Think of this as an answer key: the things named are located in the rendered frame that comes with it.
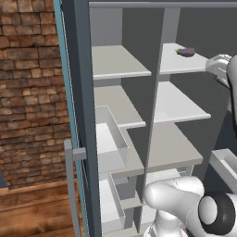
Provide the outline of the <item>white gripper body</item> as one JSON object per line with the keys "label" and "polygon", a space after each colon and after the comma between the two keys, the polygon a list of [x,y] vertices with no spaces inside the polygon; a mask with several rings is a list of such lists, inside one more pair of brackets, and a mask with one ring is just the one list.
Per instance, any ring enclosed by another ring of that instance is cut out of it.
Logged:
{"label": "white gripper body", "polygon": [[214,74],[216,80],[227,88],[230,86],[227,79],[226,69],[230,60],[231,56],[219,54],[208,59],[206,62],[206,71]]}

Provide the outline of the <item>grey fridge shelf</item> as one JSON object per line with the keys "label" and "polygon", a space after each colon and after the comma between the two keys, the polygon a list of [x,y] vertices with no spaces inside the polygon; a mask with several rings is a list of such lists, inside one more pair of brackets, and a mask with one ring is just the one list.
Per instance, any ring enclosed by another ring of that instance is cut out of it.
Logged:
{"label": "grey fridge shelf", "polygon": [[178,49],[183,49],[183,46],[175,43],[163,44],[160,75],[204,72],[206,70],[206,57],[197,53],[192,57],[180,56],[177,54]]}
{"label": "grey fridge shelf", "polygon": [[199,165],[202,155],[174,123],[153,126],[148,172]]}
{"label": "grey fridge shelf", "polygon": [[154,122],[210,119],[211,115],[169,81],[158,84]]}

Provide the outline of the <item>grey fridge freezer cabinet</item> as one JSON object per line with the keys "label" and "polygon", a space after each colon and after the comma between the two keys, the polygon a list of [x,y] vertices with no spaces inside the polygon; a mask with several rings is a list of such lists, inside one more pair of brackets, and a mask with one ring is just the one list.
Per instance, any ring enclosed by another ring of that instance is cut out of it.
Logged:
{"label": "grey fridge freezer cabinet", "polygon": [[[230,149],[237,156],[237,88],[227,88],[206,70],[160,75],[163,44],[193,48],[208,59],[219,54],[237,61],[237,0],[172,2],[93,2],[90,5],[93,46],[122,45],[150,76],[95,80],[94,88],[120,85],[146,123],[120,128],[129,147],[126,167],[112,172],[123,206],[126,237],[143,237],[156,212],[144,199],[154,181],[194,176],[205,190],[230,190],[210,165],[213,150]],[[174,123],[202,155],[199,165],[148,172],[156,95],[162,81],[173,83],[211,118]]]}

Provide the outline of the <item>grey freezer shelf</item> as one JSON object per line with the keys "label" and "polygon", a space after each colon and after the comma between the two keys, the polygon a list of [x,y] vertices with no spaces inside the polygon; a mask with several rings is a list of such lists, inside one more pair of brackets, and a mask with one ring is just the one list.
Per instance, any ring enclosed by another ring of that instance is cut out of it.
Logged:
{"label": "grey freezer shelf", "polygon": [[122,45],[92,47],[95,80],[150,76],[151,72]]}
{"label": "grey freezer shelf", "polygon": [[108,106],[120,128],[138,128],[146,125],[120,85],[94,88],[94,104]]}

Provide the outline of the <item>dark grey freezer door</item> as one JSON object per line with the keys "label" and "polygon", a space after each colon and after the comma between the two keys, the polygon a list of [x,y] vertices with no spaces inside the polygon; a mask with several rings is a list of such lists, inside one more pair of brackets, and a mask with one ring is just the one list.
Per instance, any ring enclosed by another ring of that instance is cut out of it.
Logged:
{"label": "dark grey freezer door", "polygon": [[102,233],[98,157],[95,130],[94,76],[88,0],[62,0],[69,69],[80,147],[86,148],[86,159],[80,162],[83,192],[74,184],[82,237],[126,237],[124,228]]}

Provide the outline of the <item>purple eggplant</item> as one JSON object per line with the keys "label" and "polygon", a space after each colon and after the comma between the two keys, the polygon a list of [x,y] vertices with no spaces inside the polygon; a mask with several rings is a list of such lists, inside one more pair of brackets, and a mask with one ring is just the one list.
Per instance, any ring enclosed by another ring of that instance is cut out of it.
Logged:
{"label": "purple eggplant", "polygon": [[176,53],[180,56],[191,57],[195,54],[195,50],[193,48],[180,48],[176,50]]}

